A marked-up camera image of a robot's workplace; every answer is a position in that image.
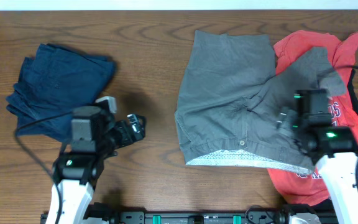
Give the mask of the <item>grey shorts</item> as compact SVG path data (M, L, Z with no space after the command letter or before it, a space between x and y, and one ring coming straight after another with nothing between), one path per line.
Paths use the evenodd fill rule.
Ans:
M276 128L280 110L294 110L293 95L307 89L346 92L325 48L313 47L277 74L267 35L196 31L175 112L186 165L312 173L310 158Z

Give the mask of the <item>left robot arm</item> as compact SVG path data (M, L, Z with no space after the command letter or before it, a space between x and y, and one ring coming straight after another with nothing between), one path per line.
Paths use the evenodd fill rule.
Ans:
M53 163L53 187L45 223L119 223L119 214L103 203L93 203L104 161L116 149L145 138L146 118L129 114L116 121L102 106L73 110L72 137Z

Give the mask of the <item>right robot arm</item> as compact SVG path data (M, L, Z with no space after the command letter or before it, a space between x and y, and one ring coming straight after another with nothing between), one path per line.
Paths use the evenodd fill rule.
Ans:
M295 92L294 111L282 113L299 152L311 159L331 197L339 223L358 223L358 144L346 126L334 126L324 89Z

